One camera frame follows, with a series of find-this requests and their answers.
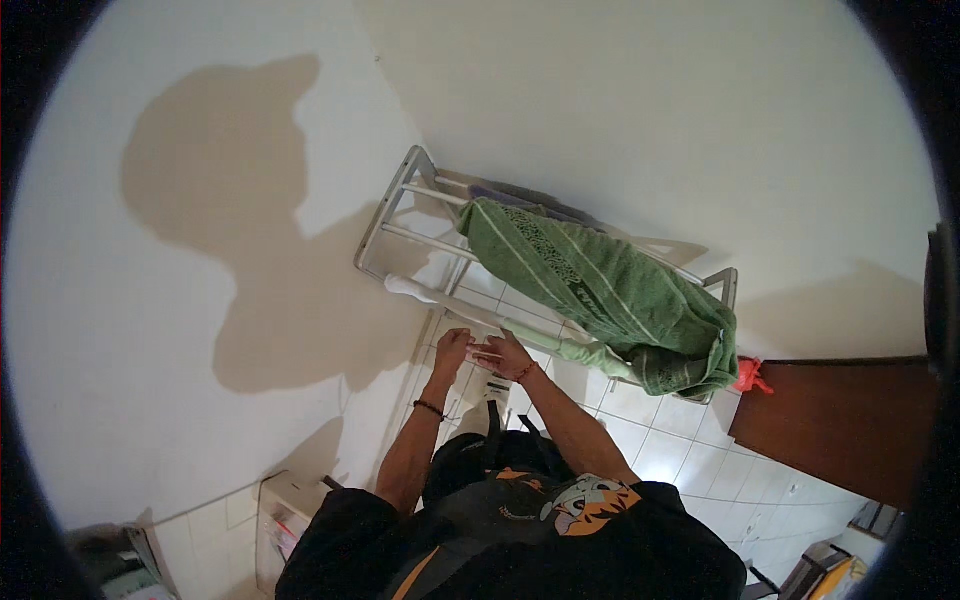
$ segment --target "red plastic bag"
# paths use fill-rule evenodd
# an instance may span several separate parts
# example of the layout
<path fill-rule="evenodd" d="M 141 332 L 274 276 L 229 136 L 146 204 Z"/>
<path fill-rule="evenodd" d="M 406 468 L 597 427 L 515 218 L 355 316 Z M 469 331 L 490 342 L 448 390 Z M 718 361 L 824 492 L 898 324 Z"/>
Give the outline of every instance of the red plastic bag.
<path fill-rule="evenodd" d="M 740 376 L 737 378 L 733 388 L 740 392 L 750 392 L 754 386 L 763 390 L 764 394 L 772 394 L 774 389 L 767 385 L 767 382 L 760 376 L 760 359 L 758 358 L 740 358 Z"/>

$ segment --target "beaded bracelet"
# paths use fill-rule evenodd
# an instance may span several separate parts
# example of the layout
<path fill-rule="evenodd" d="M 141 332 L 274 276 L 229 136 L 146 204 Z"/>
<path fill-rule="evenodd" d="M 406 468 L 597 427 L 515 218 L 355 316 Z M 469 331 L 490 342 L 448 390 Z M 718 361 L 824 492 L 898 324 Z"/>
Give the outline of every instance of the beaded bracelet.
<path fill-rule="evenodd" d="M 444 415 L 444 411 L 440 410 L 439 408 L 437 408 L 437 407 L 434 406 L 433 404 L 427 404 L 427 403 L 424 402 L 423 400 L 417 400 L 416 402 L 414 402 L 414 408 L 417 408 L 418 406 L 422 406 L 423 408 L 427 409 L 427 410 L 430 411 L 431 413 L 435 414 L 437 417 L 440 417 L 440 421 L 441 421 L 441 422 L 443 422 L 443 421 L 446 420 L 446 416 Z"/>

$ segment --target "hand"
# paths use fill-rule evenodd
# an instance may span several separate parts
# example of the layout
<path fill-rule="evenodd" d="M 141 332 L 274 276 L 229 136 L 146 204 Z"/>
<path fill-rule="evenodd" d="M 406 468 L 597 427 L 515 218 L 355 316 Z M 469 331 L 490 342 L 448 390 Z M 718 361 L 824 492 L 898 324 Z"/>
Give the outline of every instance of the hand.
<path fill-rule="evenodd" d="M 452 386 L 457 380 L 457 371 L 467 358 L 467 346 L 476 340 L 470 336 L 469 329 L 450 329 L 437 342 L 437 358 L 433 364 L 433 375 L 439 383 Z"/>
<path fill-rule="evenodd" d="M 486 344 L 470 344 L 470 354 L 477 365 L 489 369 L 504 379 L 517 381 L 534 364 L 527 348 L 516 339 L 512 331 L 500 329 L 503 337 L 487 336 Z"/>

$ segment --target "tiled floor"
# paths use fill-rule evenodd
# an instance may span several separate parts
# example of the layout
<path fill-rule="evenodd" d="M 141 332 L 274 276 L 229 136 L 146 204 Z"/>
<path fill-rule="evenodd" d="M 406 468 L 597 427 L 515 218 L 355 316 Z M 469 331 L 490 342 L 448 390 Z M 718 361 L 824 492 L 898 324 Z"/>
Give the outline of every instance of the tiled floor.
<path fill-rule="evenodd" d="M 555 335 L 578 328 L 550 309 L 523 297 L 479 265 L 472 265 L 457 293 L 463 300 L 496 310 Z M 405 395 L 409 415 L 430 376 L 437 340 L 451 327 L 476 325 L 436 315 L 418 352 L 413 385 Z M 738 393 L 719 392 L 709 406 L 672 396 L 650 397 L 626 384 L 611 385 L 597 371 L 531 352 L 557 384 L 607 431 L 643 479 L 676 485 L 687 511 L 712 529 L 744 560 L 777 583 L 789 575 L 814 541 L 841 534 L 864 498 L 741 447 L 727 435 L 740 401 Z M 456 428 L 456 420 L 480 401 L 485 370 L 465 363 L 447 403 L 452 423 L 444 423 L 438 447 Z M 515 385 L 508 404 L 508 429 L 520 429 L 518 415 L 542 420 L 523 389 Z"/>
<path fill-rule="evenodd" d="M 259 484 L 148 531 L 168 584 L 182 600 L 262 600 L 254 545 Z"/>

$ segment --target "purple towel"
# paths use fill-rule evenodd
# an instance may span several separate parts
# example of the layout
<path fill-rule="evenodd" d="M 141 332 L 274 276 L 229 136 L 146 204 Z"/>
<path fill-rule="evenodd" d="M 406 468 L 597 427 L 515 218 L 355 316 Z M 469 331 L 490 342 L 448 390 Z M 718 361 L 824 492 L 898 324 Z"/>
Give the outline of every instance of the purple towel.
<path fill-rule="evenodd" d="M 515 187 L 513 185 L 509 186 L 511 191 L 523 191 L 523 188 Z M 476 200 L 477 198 L 489 198 L 498 204 L 503 204 L 504 206 L 513 206 L 516 208 L 523 208 L 526 210 L 533 210 L 539 214 L 554 219 L 555 221 L 562 221 L 564 223 L 575 223 L 579 226 L 585 228 L 596 229 L 597 231 L 603 232 L 603 228 L 600 227 L 599 223 L 595 221 L 592 217 L 583 212 L 582 210 L 577 210 L 576 208 L 570 208 L 564 204 L 561 204 L 558 200 L 553 197 L 546 196 L 538 192 L 530 192 L 530 200 L 519 198 L 518 196 L 513 196 L 505 192 L 500 192 L 492 190 L 482 185 L 471 185 L 467 188 L 467 194 L 470 196 L 471 200 Z"/>

